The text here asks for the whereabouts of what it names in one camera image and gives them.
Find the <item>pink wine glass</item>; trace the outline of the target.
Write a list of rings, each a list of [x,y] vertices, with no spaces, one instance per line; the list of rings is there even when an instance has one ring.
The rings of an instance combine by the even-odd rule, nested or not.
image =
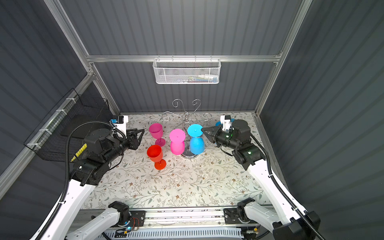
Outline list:
[[[178,156],[185,151],[186,134],[181,129],[172,130],[170,133],[171,152]]]
[[[149,132],[151,136],[156,139],[155,144],[163,147],[166,144],[166,140],[163,139],[163,126],[159,123],[150,125]]]

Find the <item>red wine glass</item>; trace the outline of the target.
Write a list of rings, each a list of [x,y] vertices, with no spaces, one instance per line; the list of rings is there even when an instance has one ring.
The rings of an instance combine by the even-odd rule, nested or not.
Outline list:
[[[163,159],[163,150],[158,145],[152,145],[147,150],[147,156],[149,159],[154,162],[155,169],[163,170],[167,163]]]

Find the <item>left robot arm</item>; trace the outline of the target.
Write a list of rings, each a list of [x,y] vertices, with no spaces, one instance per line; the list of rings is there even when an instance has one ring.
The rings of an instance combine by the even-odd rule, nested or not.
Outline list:
[[[143,129],[122,132],[117,125],[102,121],[87,121],[78,127],[91,124],[103,127],[93,130],[84,138],[87,147],[79,156],[70,155],[70,142],[74,132],[69,134],[65,146],[64,189],[32,236],[33,240],[94,240],[112,226],[129,227],[132,220],[129,206],[115,201],[90,222],[72,233],[69,232],[85,200],[103,176],[114,169],[113,161],[122,159],[126,150],[137,150],[145,133]]]

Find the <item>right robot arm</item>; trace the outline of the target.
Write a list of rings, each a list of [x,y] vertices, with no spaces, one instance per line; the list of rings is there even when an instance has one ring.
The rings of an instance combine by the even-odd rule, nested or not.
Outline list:
[[[225,121],[219,126],[202,128],[202,133],[218,148],[232,149],[229,155],[256,180],[275,209],[272,212],[248,198],[237,206],[242,222],[257,222],[276,240],[324,239],[319,232],[319,215],[307,211],[277,177],[269,153],[252,134],[246,121]]]

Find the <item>chrome wine glass rack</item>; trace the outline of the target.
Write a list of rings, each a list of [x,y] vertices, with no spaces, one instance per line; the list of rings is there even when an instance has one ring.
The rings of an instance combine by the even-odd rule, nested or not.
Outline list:
[[[200,119],[197,119],[195,117],[195,114],[197,113],[197,110],[200,108],[201,104],[202,104],[201,100],[194,99],[192,101],[192,105],[195,107],[195,110],[192,112],[188,112],[181,99],[174,99],[172,102],[173,107],[178,108],[179,105],[181,105],[183,111],[179,114],[173,113],[171,111],[165,111],[161,115],[161,120],[164,122],[169,122],[172,119],[170,117],[170,115],[176,116],[179,120],[181,120],[181,123],[176,127],[176,129],[178,127],[182,127],[182,130],[186,134],[185,150],[181,154],[181,156],[184,158],[187,158],[187,159],[192,159],[192,158],[195,158],[197,156],[196,154],[193,154],[190,150],[190,141],[191,141],[192,137],[188,134],[188,127],[193,125],[193,124],[201,125],[202,123],[206,123],[212,119],[212,114],[210,114],[210,113],[204,113],[203,117]]]

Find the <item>yellow black item in basket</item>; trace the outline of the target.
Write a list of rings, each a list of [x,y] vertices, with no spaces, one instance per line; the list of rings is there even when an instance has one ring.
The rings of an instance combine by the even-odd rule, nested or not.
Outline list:
[[[83,144],[83,146],[72,157],[71,163],[73,163],[75,160],[78,160],[80,155],[87,149],[87,147],[88,147],[87,144]]]

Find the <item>black pad in basket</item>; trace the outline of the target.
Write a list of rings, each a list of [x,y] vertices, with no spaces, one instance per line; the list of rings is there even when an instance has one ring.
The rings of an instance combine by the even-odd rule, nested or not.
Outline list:
[[[64,129],[60,131],[60,135],[62,137],[68,137],[69,134],[79,125],[92,121],[93,118],[90,116],[85,115],[75,115],[65,126]],[[104,125],[102,124],[89,124],[82,126],[81,128],[77,129],[76,132],[72,135],[72,138],[76,139],[84,139],[89,133],[91,133],[94,130],[97,130],[99,128],[104,128]]]

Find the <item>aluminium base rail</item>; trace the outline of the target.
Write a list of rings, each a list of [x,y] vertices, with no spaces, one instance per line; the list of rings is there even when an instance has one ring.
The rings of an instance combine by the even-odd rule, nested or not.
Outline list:
[[[81,210],[66,240],[271,240],[272,233],[255,221],[243,222],[236,208],[191,207],[132,209],[118,226],[107,210]]]

